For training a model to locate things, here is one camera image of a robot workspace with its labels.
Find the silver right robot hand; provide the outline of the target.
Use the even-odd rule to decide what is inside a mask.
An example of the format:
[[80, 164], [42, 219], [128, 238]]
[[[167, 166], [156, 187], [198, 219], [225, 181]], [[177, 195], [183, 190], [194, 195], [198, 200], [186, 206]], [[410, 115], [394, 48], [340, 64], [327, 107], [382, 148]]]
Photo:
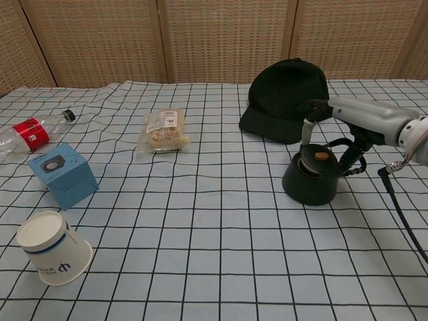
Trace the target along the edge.
[[405, 152], [403, 164], [410, 161], [427, 166], [427, 119], [416, 110], [374, 100], [333, 97], [309, 100], [309, 115], [302, 127], [302, 145], [310, 143], [316, 123], [331, 117], [346, 123], [352, 130], [371, 134], [375, 145], [399, 147]]

